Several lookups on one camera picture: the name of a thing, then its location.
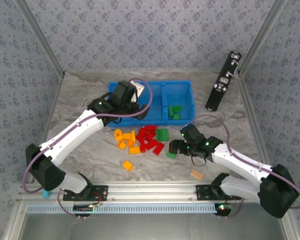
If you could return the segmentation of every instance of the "metal bracket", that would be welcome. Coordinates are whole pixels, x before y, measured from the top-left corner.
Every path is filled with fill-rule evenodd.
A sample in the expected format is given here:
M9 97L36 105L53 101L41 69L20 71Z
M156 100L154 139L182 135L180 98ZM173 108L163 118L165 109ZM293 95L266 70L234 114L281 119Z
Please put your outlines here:
M107 185L93 185L91 187L91 193L84 199L82 198L81 195L74 193L73 191L64 190L63 201L96 202L99 200L99 196L100 196L101 201L104 202L107 201L108 189L109 187Z
M225 193L221 195L214 194L211 185L196 185L195 186L195 192L196 192L196 199L198 201L227 201L230 200L230 196L226 195ZM232 196L231 200L240 200L241 197L238 196Z

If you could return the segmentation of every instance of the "green block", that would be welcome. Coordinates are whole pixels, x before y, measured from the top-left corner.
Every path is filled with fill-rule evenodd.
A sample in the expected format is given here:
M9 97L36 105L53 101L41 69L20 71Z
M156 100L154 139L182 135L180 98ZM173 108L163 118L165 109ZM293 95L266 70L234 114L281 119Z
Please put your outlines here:
M182 107L180 105L173 106L172 110L174 113L180 113L182 111Z
M168 106L168 116L172 118L174 116L174 109L171 105Z
M163 128L163 129L156 129L155 131L155 139L158 142L166 142L169 141L169 132L168 129Z
M166 156L170 159L175 159L177 157L177 154L173 154L173 153L170 153L169 151L167 152Z
M179 114L175 114L173 116L173 120L179 120L181 118L181 116Z

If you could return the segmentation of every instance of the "patterned wallpaper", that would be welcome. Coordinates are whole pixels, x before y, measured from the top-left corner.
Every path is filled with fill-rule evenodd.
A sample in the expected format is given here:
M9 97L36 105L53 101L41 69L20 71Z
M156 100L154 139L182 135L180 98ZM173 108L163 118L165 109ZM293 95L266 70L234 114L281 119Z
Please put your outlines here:
M27 0L63 70L220 69L273 0Z
M244 78L272 163L300 187L300 0L288 1Z
M59 77L21 13L0 1L0 239L20 189L25 148L39 144Z

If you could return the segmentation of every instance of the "blue plastic tray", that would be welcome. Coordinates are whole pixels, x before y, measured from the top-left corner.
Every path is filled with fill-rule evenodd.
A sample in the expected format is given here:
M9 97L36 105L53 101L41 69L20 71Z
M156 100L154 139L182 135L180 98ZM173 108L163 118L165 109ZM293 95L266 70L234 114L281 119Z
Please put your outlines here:
M195 117L196 108L191 81L148 81L148 83L153 92L153 100L146 117L143 120L124 117L119 124L109 123L110 127L185 125ZM113 92L117 84L118 82L110 82L108 91ZM147 104L149 99L150 92L145 87L138 103L140 105ZM168 105L180 105L182 107L182 112L178 113L181 115L179 120L168 118Z

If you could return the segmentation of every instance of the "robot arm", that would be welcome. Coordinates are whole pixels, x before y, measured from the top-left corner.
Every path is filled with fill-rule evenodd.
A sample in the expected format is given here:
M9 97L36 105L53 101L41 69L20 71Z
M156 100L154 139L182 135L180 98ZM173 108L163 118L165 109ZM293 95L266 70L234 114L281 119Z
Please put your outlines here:
M284 166L278 164L273 167L263 164L233 149L229 152L226 143L214 136L207 139L193 124L185 126L180 132L185 141L171 141L169 144L170 153L200 157L221 164L246 179L238 179L227 173L221 173L211 183L212 192L216 198L225 195L242 197L259 203L276 218L282 218L298 198L299 193L293 187L269 174L269 172L273 172L294 184L291 175ZM244 159L245 162L234 157L234 154Z
M118 117L103 116L115 114L118 116L135 114L139 120L145 118L149 109L142 114L137 104L138 97L144 90L144 86L136 82L121 81L113 92L94 99L72 124L60 132L57 136L42 143L39 146L29 145L26 150L27 165L38 156L29 172L47 191L55 188L66 189L80 194L83 198L90 194L91 182L80 173L72 173L61 169L59 166L67 155L72 152L91 134L101 130L108 123L114 122Z

